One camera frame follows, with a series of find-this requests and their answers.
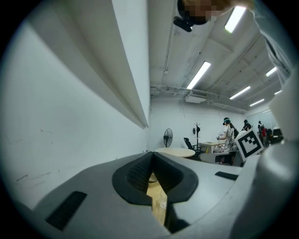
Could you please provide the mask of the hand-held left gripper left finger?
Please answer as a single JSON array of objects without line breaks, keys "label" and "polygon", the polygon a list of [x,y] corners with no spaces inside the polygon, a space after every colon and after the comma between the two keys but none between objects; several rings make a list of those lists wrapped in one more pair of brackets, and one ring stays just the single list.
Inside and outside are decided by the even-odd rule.
[{"label": "hand-held left gripper left finger", "polygon": [[146,185],[152,153],[98,164],[25,209],[30,225],[48,239],[161,239],[170,232],[152,212]]}]

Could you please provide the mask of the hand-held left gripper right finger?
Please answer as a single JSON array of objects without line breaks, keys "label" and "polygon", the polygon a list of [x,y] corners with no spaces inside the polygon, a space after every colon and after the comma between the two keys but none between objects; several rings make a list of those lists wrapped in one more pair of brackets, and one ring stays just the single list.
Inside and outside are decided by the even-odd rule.
[{"label": "hand-held left gripper right finger", "polygon": [[153,153],[167,195],[159,239],[230,239],[255,176],[255,160],[224,166]]}]

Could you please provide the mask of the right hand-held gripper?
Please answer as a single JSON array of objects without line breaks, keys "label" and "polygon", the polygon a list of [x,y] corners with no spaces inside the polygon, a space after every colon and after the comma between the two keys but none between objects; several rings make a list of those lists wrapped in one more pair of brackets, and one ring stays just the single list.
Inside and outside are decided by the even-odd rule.
[{"label": "right hand-held gripper", "polygon": [[284,142],[261,155],[245,205],[234,222],[232,239],[299,237],[299,71],[270,103]]}]

